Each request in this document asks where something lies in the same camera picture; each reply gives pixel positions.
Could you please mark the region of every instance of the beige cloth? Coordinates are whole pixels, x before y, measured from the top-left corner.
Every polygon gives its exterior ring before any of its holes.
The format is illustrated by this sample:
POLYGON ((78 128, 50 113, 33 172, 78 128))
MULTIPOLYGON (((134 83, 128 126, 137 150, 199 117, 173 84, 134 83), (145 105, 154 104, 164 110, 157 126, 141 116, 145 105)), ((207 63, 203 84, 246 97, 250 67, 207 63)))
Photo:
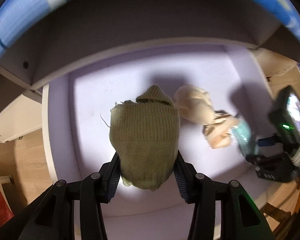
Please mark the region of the beige cloth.
POLYGON ((179 108, 180 116, 191 122, 207 125, 215 118, 209 93, 193 85, 184 85, 174 94, 174 105, 179 108))
POLYGON ((231 144, 230 128, 238 124, 238 119, 230 114, 216 113, 212 124, 204 127, 204 135, 212 149, 223 148, 231 144))
POLYGON ((179 111, 156 86, 111 109, 110 142, 126 186, 156 190, 173 171, 178 152, 179 111))
POLYGON ((230 145, 230 128, 238 120, 228 113, 216 113, 207 91, 188 84, 180 87, 174 98, 182 118, 205 126, 203 133, 211 148, 230 145))

